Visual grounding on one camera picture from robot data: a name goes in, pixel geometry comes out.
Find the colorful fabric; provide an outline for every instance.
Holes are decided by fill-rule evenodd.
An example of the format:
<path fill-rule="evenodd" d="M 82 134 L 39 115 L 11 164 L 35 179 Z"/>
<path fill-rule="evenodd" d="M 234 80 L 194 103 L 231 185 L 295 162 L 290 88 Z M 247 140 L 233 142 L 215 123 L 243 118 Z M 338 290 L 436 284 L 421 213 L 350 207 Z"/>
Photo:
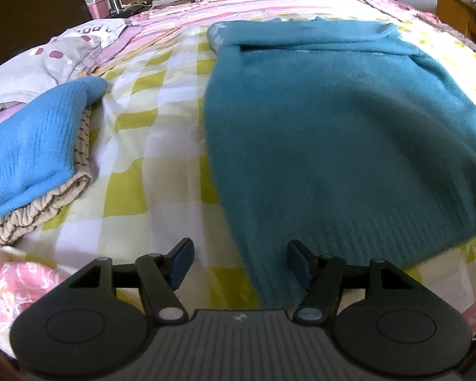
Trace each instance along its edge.
<path fill-rule="evenodd" d="M 41 94 L 0 124 L 0 216 L 29 204 L 74 175 L 83 110 L 108 83 L 84 77 Z"/>
<path fill-rule="evenodd" d="M 85 68 L 84 73 L 86 75 L 90 75 L 95 68 L 102 66 L 104 63 L 112 60 L 118 53 L 120 53 L 128 44 L 129 42 L 138 35 L 143 27 L 140 26 L 130 26 L 127 27 L 122 33 L 120 37 L 118 37 L 114 42 L 110 45 L 107 45 L 103 50 L 99 53 L 99 55 L 94 58 Z"/>
<path fill-rule="evenodd" d="M 202 98 L 216 57 L 207 25 L 316 16 L 394 23 L 404 40 L 437 59 L 476 104 L 472 50 L 422 21 L 400 22 L 359 0 L 204 0 L 137 16 L 146 18 L 140 21 L 145 30 L 128 51 L 166 30 L 176 31 L 104 76 L 108 92 L 90 121 L 96 181 L 16 248 L 1 248 L 0 259 L 74 271 L 97 256 L 128 263 L 148 252 L 166 253 L 189 236 L 196 259 L 177 292 L 184 305 L 189 310 L 258 307 L 208 166 Z M 476 301 L 476 238 L 408 272 L 465 311 Z M 137 294 L 127 296 L 137 300 Z M 354 299 L 350 294 L 344 304 Z"/>
<path fill-rule="evenodd" d="M 65 276 L 35 262 L 0 262 L 0 334 Z"/>

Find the bedside table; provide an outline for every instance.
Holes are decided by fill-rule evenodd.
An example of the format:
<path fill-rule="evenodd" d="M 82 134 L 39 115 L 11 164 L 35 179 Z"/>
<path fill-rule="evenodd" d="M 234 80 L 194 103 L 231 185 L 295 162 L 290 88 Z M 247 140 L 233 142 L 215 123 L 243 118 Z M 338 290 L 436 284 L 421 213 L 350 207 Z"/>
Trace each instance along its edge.
<path fill-rule="evenodd" d="M 463 0 L 437 0 L 437 16 L 476 43 L 476 7 Z"/>

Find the teal knit sweater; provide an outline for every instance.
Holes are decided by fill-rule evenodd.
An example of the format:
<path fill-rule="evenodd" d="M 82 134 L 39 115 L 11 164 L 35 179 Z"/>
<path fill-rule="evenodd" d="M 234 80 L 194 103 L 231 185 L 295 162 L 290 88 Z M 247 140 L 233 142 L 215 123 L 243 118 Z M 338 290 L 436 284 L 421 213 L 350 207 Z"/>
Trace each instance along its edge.
<path fill-rule="evenodd" d="M 212 25 L 214 183 L 263 307 L 297 301 L 286 244 L 405 267 L 476 234 L 476 106 L 381 22 Z"/>

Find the bed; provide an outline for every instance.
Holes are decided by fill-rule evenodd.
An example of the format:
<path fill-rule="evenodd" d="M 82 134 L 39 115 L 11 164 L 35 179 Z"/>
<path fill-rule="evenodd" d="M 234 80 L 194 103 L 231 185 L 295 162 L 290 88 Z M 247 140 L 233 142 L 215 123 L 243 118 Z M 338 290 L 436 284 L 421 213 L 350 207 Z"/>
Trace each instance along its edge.
<path fill-rule="evenodd" d="M 15 1 L 22 0 L 0 0 L 0 64 L 90 18 L 83 0 L 29 0 L 15 23 L 21 31 L 9 32 Z M 14 246 L 0 247 L 0 261 L 73 273 L 95 257 L 130 263 L 190 237 L 196 257 L 177 292 L 185 307 L 260 307 L 209 169 L 202 109 L 216 56 L 206 31 L 223 20 L 316 16 L 394 23 L 476 104 L 476 51 L 434 18 L 388 0 L 204 0 L 148 11 L 132 18 L 142 32 L 96 71 L 109 87 L 90 118 L 93 184 Z M 463 313 L 476 332 L 476 237 L 407 273 Z M 137 305 L 133 291 L 120 296 Z M 361 296 L 346 294 L 343 306 Z"/>

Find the folded blue cloth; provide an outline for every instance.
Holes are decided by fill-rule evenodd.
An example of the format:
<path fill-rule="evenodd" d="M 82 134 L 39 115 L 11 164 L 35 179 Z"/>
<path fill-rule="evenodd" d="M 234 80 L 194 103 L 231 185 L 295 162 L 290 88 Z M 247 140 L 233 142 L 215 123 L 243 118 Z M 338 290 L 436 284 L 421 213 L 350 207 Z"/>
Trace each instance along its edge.
<path fill-rule="evenodd" d="M 399 267 L 476 234 L 476 106 L 392 24 L 212 25 L 219 200 L 265 308 L 302 293 L 286 245 Z"/>
<path fill-rule="evenodd" d="M 0 123 L 0 216 L 60 186 L 74 174 L 83 109 L 108 83 L 78 78 L 48 90 Z"/>

